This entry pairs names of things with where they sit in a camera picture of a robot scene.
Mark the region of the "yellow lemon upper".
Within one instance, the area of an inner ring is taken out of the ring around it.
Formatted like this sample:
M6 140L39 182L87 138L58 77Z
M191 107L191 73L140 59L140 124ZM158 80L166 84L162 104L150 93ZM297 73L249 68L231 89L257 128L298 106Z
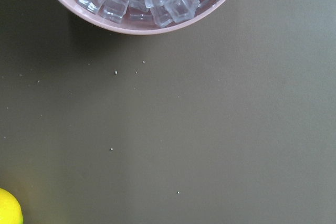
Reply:
M1 223L23 224L24 218L18 200L1 188Z

